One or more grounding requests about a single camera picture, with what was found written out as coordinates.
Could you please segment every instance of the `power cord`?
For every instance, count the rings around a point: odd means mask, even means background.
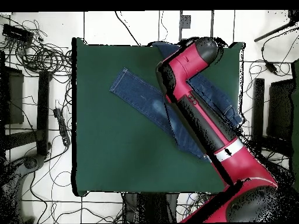
[[[263,47],[262,47],[262,49],[261,49],[261,51],[262,51],[262,58],[263,58],[263,60],[264,60],[264,62],[265,62],[266,68],[267,68],[271,73],[274,73],[274,74],[277,75],[277,76],[289,75],[288,73],[290,72],[290,65],[288,64],[288,72],[287,72],[287,73],[284,73],[284,72],[281,70],[281,65],[282,65],[282,63],[284,62],[284,60],[287,58],[287,56],[288,56],[288,54],[290,53],[290,51],[291,51],[291,49],[292,49],[292,47],[293,47],[293,45],[294,45],[296,39],[299,38],[299,35],[295,38],[295,40],[294,40],[294,42],[292,43],[292,45],[291,45],[291,47],[290,47],[290,49],[289,49],[287,55],[284,57],[284,59],[283,59],[282,62],[280,63],[279,71],[277,71],[277,68],[275,67],[274,63],[269,62],[269,61],[267,61],[267,60],[264,58],[265,44],[266,44],[268,41],[270,41],[271,39],[274,39],[274,38],[276,38],[276,37],[281,36],[282,34],[286,34],[286,33],[289,33],[289,32],[292,32],[292,31],[295,31],[295,30],[298,30],[298,29],[299,29],[299,27],[295,27],[295,28],[293,28],[293,29],[284,31],[284,32],[281,33],[281,34],[278,34],[278,35],[276,35],[276,36],[273,36],[273,37],[269,38],[269,39],[266,40],[265,43],[263,44]],[[284,75],[278,75],[278,74],[277,74],[278,72],[282,72],[282,73],[284,73]]]
[[[43,38],[41,35],[47,37],[45,32],[41,31],[39,28],[39,23],[34,20],[33,22],[30,20],[25,20],[22,24],[11,20],[17,25],[15,27],[21,28],[23,30],[27,30],[34,34],[33,41],[31,44],[22,43],[20,41],[13,40],[11,38],[5,39],[4,42],[0,44],[4,45],[0,47],[0,50],[7,49],[9,47],[10,53],[13,49],[15,49],[15,56],[18,60],[18,64],[11,62],[11,64],[15,64],[18,68],[18,65],[24,67],[25,71],[29,76],[25,77],[38,77],[31,75],[29,72],[38,73],[39,71],[50,71],[54,76],[53,79],[59,83],[67,83],[71,80],[71,50],[67,51],[65,54],[62,48],[67,47],[58,47],[54,44],[43,44]],[[35,26],[34,29],[30,29],[25,26],[25,23],[31,23]],[[68,79],[65,82],[61,82],[55,78],[55,76],[68,76]]]
[[[162,40],[162,41],[165,41],[166,40],[166,38],[167,38],[167,35],[168,35],[168,30],[167,30],[167,28],[163,25],[163,22],[162,22],[162,19],[163,19],[163,14],[164,14],[164,10],[162,11],[162,17],[161,17],[161,25],[164,27],[164,29],[166,30],[166,36],[165,36],[165,38]]]
[[[182,216],[182,219],[187,218],[189,215],[191,215],[194,211],[198,210],[205,202],[207,202],[208,200],[211,199],[211,197],[213,197],[215,194],[209,194],[209,193],[204,193],[204,192],[198,192],[197,193],[197,198],[196,199],[192,199],[191,195],[193,193],[190,193],[187,199],[187,204],[186,206],[184,205],[180,205],[182,207],[184,207],[184,213],[181,214],[177,211],[177,214],[179,214],[180,216]],[[192,204],[188,204],[189,199],[192,199],[193,203]]]
[[[129,32],[129,34],[131,35],[131,37],[134,39],[134,41],[136,42],[136,44],[138,45],[138,46],[140,46],[141,44],[139,44],[138,42],[137,42],[137,40],[134,38],[134,36],[132,35],[132,33],[131,33],[131,31],[128,29],[128,27],[126,26],[126,24],[124,24],[124,22],[119,18],[119,16],[117,15],[117,13],[116,13],[116,11],[115,11],[115,15],[116,15],[116,17],[118,18],[118,20],[124,25],[124,27],[128,30],[128,32]]]

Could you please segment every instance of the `wire bundle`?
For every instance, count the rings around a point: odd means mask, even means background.
[[[58,47],[50,43],[44,44],[42,35],[47,37],[47,34],[40,30],[39,23],[36,20],[33,22],[30,20],[25,20],[22,22],[22,24],[19,24],[16,21],[13,22],[17,24],[15,27],[34,34],[31,44],[23,43],[9,37],[6,37],[5,41],[1,42],[1,50],[9,49],[9,56],[16,56],[19,62],[19,64],[16,65],[21,65],[24,67],[28,74],[29,71],[39,73],[40,71],[45,70],[51,72],[53,76],[68,76],[70,74],[71,50],[64,54],[62,48],[66,47]],[[25,26],[25,23],[31,23],[35,26],[35,28],[30,29]]]
[[[185,209],[184,212],[180,213],[176,211],[176,213],[179,214],[183,220],[184,218],[187,218],[193,212],[198,210],[205,202],[210,200],[213,195],[214,194],[210,194],[208,192],[189,193],[186,205],[181,205]]]

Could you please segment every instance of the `blue denim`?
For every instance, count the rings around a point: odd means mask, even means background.
[[[177,45],[160,42],[154,43],[153,46],[159,47],[164,58],[179,48]],[[188,83],[212,109],[218,114],[226,116],[234,126],[242,122],[228,97],[213,86],[203,75],[197,74]],[[189,135],[175,111],[167,104],[159,89],[145,82],[127,68],[124,68],[113,82],[110,92],[113,92],[133,106],[167,134],[174,136],[180,150],[189,152],[199,159],[208,160]]]

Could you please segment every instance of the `green tabletop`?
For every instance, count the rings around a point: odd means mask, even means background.
[[[239,53],[226,48],[218,64],[203,73],[237,108]],[[109,92],[124,68],[159,88],[156,47],[85,45],[77,39],[78,191],[222,191],[209,162],[179,151],[173,137]]]

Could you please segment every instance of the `floor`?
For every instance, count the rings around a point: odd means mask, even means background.
[[[184,15],[191,15],[192,22],[190,29],[183,29],[182,38],[191,36],[210,36],[211,32],[211,11],[183,11]],[[118,12],[119,18],[124,20],[128,28],[132,32],[135,39],[141,45],[147,45],[151,41],[165,40],[170,43],[177,43],[179,37],[179,11],[145,11],[145,12]],[[82,37],[88,44],[130,44],[135,45],[135,41],[129,35],[128,31],[117,19],[114,12],[37,12],[37,13],[13,13],[11,20],[22,23],[25,20],[37,20],[40,30],[47,34],[44,38],[45,43],[52,43],[59,47],[64,47],[63,51],[67,52],[71,49],[71,39],[73,37]],[[288,22],[287,10],[215,10],[214,11],[214,37],[221,37],[227,44],[235,41],[246,43],[244,51],[244,88],[251,82],[249,74],[264,71],[263,63],[252,62],[262,59],[261,48],[266,40],[255,43],[253,40],[283,24]],[[0,24],[9,23],[8,20],[0,17]],[[32,25],[30,22],[24,22],[24,25]],[[3,26],[0,25],[0,32],[2,33]],[[278,38],[270,40],[265,45],[264,56],[268,61],[273,62],[293,62],[299,58],[299,45],[296,39],[298,33],[296,31],[282,35]],[[11,67],[16,68],[16,58],[11,56]],[[282,71],[287,72],[288,64],[281,66]],[[269,98],[269,86],[272,82],[279,81],[281,78],[264,71],[259,74],[259,77],[265,79],[265,101]],[[291,78],[291,75],[286,75],[284,79]],[[66,77],[61,76],[60,81],[67,80]],[[32,103],[32,98],[37,99],[37,78],[25,78],[23,85],[23,100],[24,103]],[[50,85],[50,107],[57,106],[64,101],[65,85],[52,80]],[[248,95],[252,95],[252,89],[248,91]],[[244,131],[249,134],[248,126],[250,127],[252,100],[244,95],[242,112],[247,121],[244,125]],[[268,102],[265,103],[264,118],[267,119]],[[23,110],[27,114],[31,124],[36,126],[36,106],[24,104]],[[65,115],[65,120],[68,121],[72,114],[72,109]],[[264,132],[266,131],[267,121],[264,121]],[[11,128],[30,128],[27,121],[22,125],[11,125]],[[58,123],[53,116],[49,116],[49,129],[57,130]],[[11,133],[19,132],[20,130],[12,129]],[[49,140],[52,141],[57,135],[58,131],[49,131]],[[19,148],[7,151],[6,158],[14,160],[26,153],[35,144],[25,145]],[[51,216],[51,208],[55,208],[55,219],[58,223],[97,223],[102,217],[111,216],[112,218],[121,210],[122,200],[119,193],[105,193],[105,192],[90,192],[84,198],[78,198],[73,195],[70,186],[70,174],[72,160],[71,150],[63,154],[57,161],[54,159],[51,164],[45,164],[40,170],[36,172],[34,180],[34,193],[47,202],[47,210],[41,217],[40,222],[50,223],[54,222]],[[64,150],[61,138],[58,137],[54,141],[52,154],[60,154]],[[280,158],[280,154],[275,154],[273,158]],[[288,167],[288,160],[283,161],[283,166]],[[35,216],[35,223],[45,209],[45,204],[35,198],[29,191],[30,183],[33,175],[26,177],[23,186],[22,206],[25,216]],[[178,199],[178,220],[182,219],[180,214],[185,211],[185,205],[194,202],[189,198],[189,194],[182,193]]]

